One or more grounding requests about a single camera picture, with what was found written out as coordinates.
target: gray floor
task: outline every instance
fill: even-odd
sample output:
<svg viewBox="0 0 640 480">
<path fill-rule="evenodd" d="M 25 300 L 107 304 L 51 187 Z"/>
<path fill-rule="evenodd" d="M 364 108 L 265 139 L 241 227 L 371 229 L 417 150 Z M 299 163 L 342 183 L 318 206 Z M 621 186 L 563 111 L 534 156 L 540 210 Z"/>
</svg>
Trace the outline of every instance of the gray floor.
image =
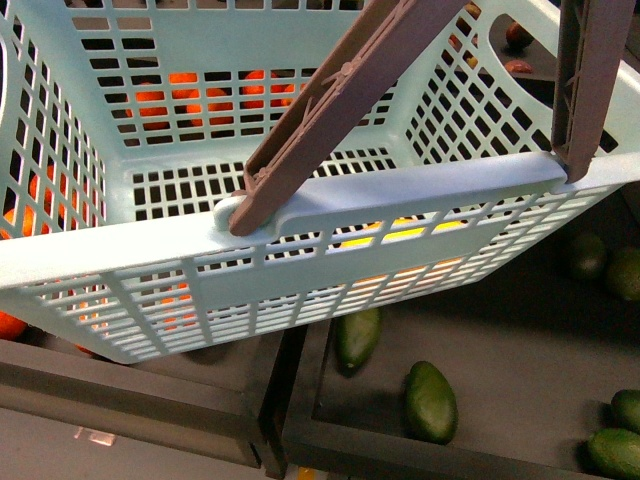
<svg viewBox="0 0 640 480">
<path fill-rule="evenodd" d="M 263 469 L 129 438 L 101 445 L 89 439 L 89 431 L 78 435 L 76 425 L 12 410 L 0 408 L 0 425 L 0 480 L 267 480 Z M 291 466 L 286 480 L 297 478 L 298 468 Z M 314 480 L 326 479 L 315 473 Z"/>
</svg>

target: light blue plastic basket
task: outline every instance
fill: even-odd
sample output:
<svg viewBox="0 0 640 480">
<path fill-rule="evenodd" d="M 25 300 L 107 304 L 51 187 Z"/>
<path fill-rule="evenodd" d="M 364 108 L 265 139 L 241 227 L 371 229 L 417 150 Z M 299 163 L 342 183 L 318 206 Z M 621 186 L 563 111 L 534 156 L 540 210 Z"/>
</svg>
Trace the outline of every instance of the light blue plastic basket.
<svg viewBox="0 0 640 480">
<path fill-rule="evenodd" d="M 233 237 L 233 200 L 219 201 L 292 96 L 272 86 L 298 92 L 358 12 L 337 0 L 103 3 L 0 0 L 0 198 L 15 212 L 0 219 L 0 309 L 118 362 L 476 282 L 640 178 L 640 77 L 621 66 L 606 123 L 618 146 L 566 185 L 541 152 L 550 109 L 488 40 L 508 14 L 554 53 L 559 12 L 478 0 L 477 20 L 460 14 L 470 33 L 452 21 L 317 178 Z M 253 70 L 275 77 L 245 80 Z M 176 72 L 197 80 L 171 84 Z M 245 108 L 247 85 L 265 86 L 249 99 L 262 107 Z M 230 110 L 208 110 L 212 88 Z M 198 98 L 173 98 L 181 89 Z M 137 101 L 144 91 L 161 93 Z M 27 217 L 35 235 L 20 238 Z"/>
</svg>

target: basket handle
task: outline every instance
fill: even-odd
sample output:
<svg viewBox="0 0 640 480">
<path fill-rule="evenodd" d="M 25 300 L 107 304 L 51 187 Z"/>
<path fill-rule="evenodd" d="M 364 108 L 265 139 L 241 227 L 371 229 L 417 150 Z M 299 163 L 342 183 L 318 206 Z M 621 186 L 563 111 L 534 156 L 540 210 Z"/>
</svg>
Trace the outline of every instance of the basket handle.
<svg viewBox="0 0 640 480">
<path fill-rule="evenodd" d="M 551 143 L 570 183 L 587 174 L 600 144 L 634 7 L 562 0 Z"/>
<path fill-rule="evenodd" d="M 244 169 L 248 235 L 298 190 L 467 0 L 371 0 Z"/>
</svg>

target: dark gray tray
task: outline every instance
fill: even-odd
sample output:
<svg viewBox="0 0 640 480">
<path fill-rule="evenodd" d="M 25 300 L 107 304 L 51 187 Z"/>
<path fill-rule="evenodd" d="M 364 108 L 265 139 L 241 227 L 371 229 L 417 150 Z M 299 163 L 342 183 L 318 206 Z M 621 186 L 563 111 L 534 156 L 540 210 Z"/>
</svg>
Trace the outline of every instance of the dark gray tray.
<svg viewBox="0 0 640 480">
<path fill-rule="evenodd" d="M 310 325 L 283 434 L 289 459 L 366 478 L 587 478 L 581 443 L 609 424 L 617 390 L 640 388 L 640 304 L 558 273 L 557 247 L 581 229 L 640 246 L 616 193 L 479 283 L 385 307 L 380 343 L 351 379 L 337 372 L 330 324 Z M 448 446 L 409 438 L 403 381 L 418 360 L 456 392 Z"/>
<path fill-rule="evenodd" d="M 281 430 L 296 330 L 123 366 L 30 328 L 0 340 L 0 407 L 234 463 L 282 478 Z"/>
</svg>

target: avocado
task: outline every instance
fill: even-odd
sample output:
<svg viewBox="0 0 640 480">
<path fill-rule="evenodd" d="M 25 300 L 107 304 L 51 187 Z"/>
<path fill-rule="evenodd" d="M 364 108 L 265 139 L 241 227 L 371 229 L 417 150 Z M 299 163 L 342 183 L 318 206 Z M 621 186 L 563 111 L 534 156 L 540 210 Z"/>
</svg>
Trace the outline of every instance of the avocado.
<svg viewBox="0 0 640 480">
<path fill-rule="evenodd" d="M 640 434 L 640 390 L 620 390 L 611 399 L 613 418 L 619 427 Z"/>
<path fill-rule="evenodd" d="M 640 480 L 640 435 L 622 428 L 604 428 L 587 442 L 589 456 L 604 474 Z"/>
<path fill-rule="evenodd" d="M 360 370 L 375 350 L 381 330 L 382 316 L 377 308 L 337 319 L 336 354 L 343 375 L 350 377 Z"/>
<path fill-rule="evenodd" d="M 458 427 L 458 406 L 451 385 L 433 364 L 420 361 L 407 377 L 405 411 L 414 436 L 446 445 Z"/>
<path fill-rule="evenodd" d="M 565 246 L 564 258 L 567 275 L 574 280 L 596 280 L 607 265 L 607 248 L 592 232 L 583 232 Z"/>
<path fill-rule="evenodd" d="M 604 285 L 623 300 L 640 301 L 640 248 L 613 252 L 604 273 Z"/>
</svg>

